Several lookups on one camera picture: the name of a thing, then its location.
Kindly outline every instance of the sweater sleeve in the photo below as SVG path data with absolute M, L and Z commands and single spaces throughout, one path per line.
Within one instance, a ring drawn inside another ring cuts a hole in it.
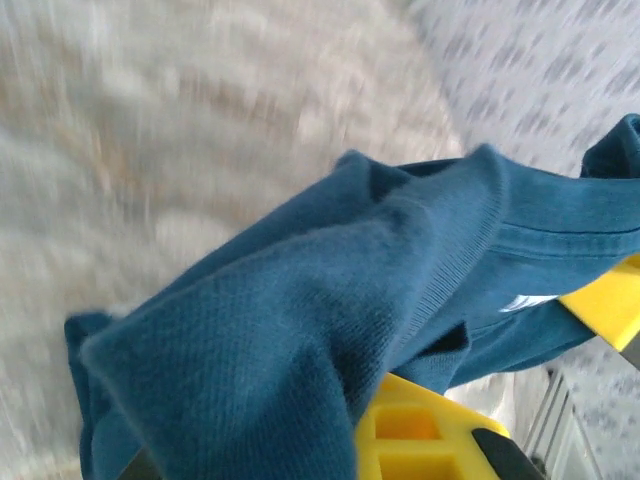
M 460 165 L 240 258 L 85 343 L 85 364 L 168 480 L 355 478 L 353 427 L 394 354 L 500 223 L 499 170 Z

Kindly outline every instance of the teal shirt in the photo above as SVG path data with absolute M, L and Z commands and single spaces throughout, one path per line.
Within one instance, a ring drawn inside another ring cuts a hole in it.
M 490 146 L 398 168 L 347 153 L 126 318 L 70 318 L 85 479 L 144 445 L 168 480 L 353 480 L 385 373 L 443 392 L 586 341 L 551 298 L 640 250 L 639 123 L 581 179 Z

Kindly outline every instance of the knit fabric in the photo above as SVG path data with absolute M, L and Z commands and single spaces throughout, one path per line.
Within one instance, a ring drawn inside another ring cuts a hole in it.
M 386 372 L 443 392 L 584 342 L 558 302 L 513 300 L 640 249 L 639 124 L 589 150 L 582 179 L 489 146 L 400 168 L 350 152 L 126 318 L 70 318 L 85 479 L 144 445 L 168 480 L 353 480 Z

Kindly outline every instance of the yellow plastic object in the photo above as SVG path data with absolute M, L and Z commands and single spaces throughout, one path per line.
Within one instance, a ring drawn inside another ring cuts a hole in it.
M 640 255 L 560 301 L 618 352 L 631 353 L 640 332 Z M 640 368 L 640 358 L 624 356 Z
M 388 374 L 356 429 L 358 480 L 499 480 L 472 436 L 499 423 Z

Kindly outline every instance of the white label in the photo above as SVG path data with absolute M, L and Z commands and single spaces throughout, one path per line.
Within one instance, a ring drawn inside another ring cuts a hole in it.
M 515 312 L 523 308 L 535 307 L 542 303 L 555 300 L 559 295 L 518 295 L 513 302 L 501 309 L 502 313 Z

